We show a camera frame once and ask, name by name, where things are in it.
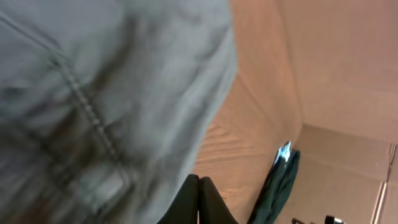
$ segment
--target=wooden door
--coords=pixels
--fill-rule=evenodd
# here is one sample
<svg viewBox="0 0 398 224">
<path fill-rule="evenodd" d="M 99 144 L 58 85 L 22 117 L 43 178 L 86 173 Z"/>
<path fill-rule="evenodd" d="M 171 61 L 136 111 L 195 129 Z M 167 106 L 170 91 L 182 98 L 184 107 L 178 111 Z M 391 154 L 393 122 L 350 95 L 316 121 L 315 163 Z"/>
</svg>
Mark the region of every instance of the wooden door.
<svg viewBox="0 0 398 224">
<path fill-rule="evenodd" d="M 210 176 L 246 223 L 277 149 L 295 141 L 302 113 L 274 0 L 231 0 L 239 69 L 210 125 L 195 173 Z"/>
</svg>

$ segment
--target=stitching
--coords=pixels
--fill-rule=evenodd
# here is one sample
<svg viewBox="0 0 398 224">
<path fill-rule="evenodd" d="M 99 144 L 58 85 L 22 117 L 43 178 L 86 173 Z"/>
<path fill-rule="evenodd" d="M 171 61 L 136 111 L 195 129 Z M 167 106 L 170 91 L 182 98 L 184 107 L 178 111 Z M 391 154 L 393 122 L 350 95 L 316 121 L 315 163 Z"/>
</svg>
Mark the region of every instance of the stitching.
<svg viewBox="0 0 398 224">
<path fill-rule="evenodd" d="M 29 30 L 28 27 L 22 26 L 20 21 L 15 20 L 15 18 L 11 19 L 9 16 L 7 16 L 7 14 L 4 13 L 3 10 L 0 10 L 0 21 L 2 21 L 5 25 L 9 26 L 11 29 L 14 29 L 16 32 L 20 33 L 24 37 L 28 38 L 30 41 L 33 42 L 33 44 L 38 45 L 39 47 L 43 48 L 46 52 L 52 54 L 55 57 L 55 60 L 52 60 L 52 65 L 55 65 L 56 67 L 60 68 L 60 73 L 64 78 L 66 78 L 70 88 L 76 94 L 80 104 L 83 107 L 82 109 L 83 112 L 87 115 L 89 122 L 95 128 L 97 136 L 101 139 L 107 152 L 110 154 L 111 158 L 116 163 L 116 169 L 119 172 L 119 175 L 123 182 L 121 195 L 124 195 L 124 193 L 127 192 L 127 187 L 130 186 L 130 180 L 126 174 L 126 171 L 124 170 L 124 168 L 120 163 L 118 154 L 116 153 L 117 152 L 116 149 L 114 148 L 112 142 L 109 140 L 108 135 L 104 131 L 104 126 L 102 125 L 100 119 L 98 119 L 97 115 L 95 114 L 93 107 L 89 104 L 87 97 L 85 97 L 83 91 L 80 89 L 79 82 L 77 78 L 73 75 L 72 70 L 70 69 L 71 66 L 66 66 L 67 63 L 59 63 L 59 62 L 68 61 L 66 56 L 64 56 L 59 51 L 59 49 L 57 49 L 56 46 L 54 46 L 54 42 L 52 42 L 51 40 L 47 40 L 45 37 L 43 38 L 40 34 L 37 35 L 35 32 L 31 32 L 31 30 Z M 50 158 L 54 163 L 64 166 L 64 164 L 60 163 L 60 161 L 57 161 L 52 156 Z M 95 196 L 92 195 L 91 192 L 87 193 L 91 195 L 90 201 L 94 201 L 95 198 L 93 197 Z"/>
<path fill-rule="evenodd" d="M 73 92 L 76 94 L 76 97 L 78 98 L 83 111 L 88 117 L 88 120 L 91 122 L 93 125 L 94 129 L 96 130 L 96 133 L 98 137 L 102 140 L 105 148 L 107 149 L 107 152 L 110 154 L 111 158 L 113 161 L 116 163 L 116 168 L 121 176 L 122 182 L 123 182 L 123 188 L 125 189 L 126 187 L 129 186 L 129 179 L 127 177 L 127 174 L 122 167 L 120 160 L 119 160 L 119 154 L 114 147 L 113 143 L 111 142 L 109 136 L 105 132 L 105 128 L 101 120 L 99 119 L 98 115 L 95 113 L 93 106 L 90 104 L 88 101 L 88 98 L 85 96 L 83 90 L 81 89 L 81 86 L 79 84 L 79 81 L 76 77 L 76 75 L 72 72 L 70 69 L 70 66 L 63 60 L 64 63 L 58 63 L 54 62 L 59 65 L 61 68 L 61 74 L 65 77 L 67 80 L 67 83 L 69 84 L 70 88 L 73 90 Z"/>
</svg>

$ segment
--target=black fabric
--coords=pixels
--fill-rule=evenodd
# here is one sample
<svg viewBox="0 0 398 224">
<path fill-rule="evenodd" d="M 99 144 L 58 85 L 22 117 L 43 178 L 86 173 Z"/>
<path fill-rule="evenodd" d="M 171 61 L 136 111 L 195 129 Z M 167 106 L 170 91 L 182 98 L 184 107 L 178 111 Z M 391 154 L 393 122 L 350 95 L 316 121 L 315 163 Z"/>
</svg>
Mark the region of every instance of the black fabric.
<svg viewBox="0 0 398 224">
<path fill-rule="evenodd" d="M 250 224 L 269 224 L 275 221 L 292 191 L 299 160 L 300 152 L 293 151 L 287 162 L 279 158 L 272 167 L 250 216 Z"/>
</svg>

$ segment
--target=wood grain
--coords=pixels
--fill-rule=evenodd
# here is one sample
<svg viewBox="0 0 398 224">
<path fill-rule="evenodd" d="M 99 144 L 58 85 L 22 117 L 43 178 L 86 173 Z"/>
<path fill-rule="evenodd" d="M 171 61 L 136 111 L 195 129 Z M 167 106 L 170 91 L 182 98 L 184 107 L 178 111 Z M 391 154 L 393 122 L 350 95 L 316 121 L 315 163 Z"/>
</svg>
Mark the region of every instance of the wood grain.
<svg viewBox="0 0 398 224">
<path fill-rule="evenodd" d="M 275 158 L 295 141 L 302 113 L 274 0 L 231 1 L 239 70 L 200 149 L 195 173 L 210 176 L 246 223 Z"/>
</svg>

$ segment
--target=gray fabric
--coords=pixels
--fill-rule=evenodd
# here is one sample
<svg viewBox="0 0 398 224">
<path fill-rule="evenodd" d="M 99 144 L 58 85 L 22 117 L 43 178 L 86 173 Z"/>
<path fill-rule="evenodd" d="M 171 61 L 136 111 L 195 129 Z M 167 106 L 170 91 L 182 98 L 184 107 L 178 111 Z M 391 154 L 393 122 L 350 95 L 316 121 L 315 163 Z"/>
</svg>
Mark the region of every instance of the gray fabric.
<svg viewBox="0 0 398 224">
<path fill-rule="evenodd" d="M 0 223 L 156 223 L 235 72 L 227 0 L 0 0 Z"/>
</svg>

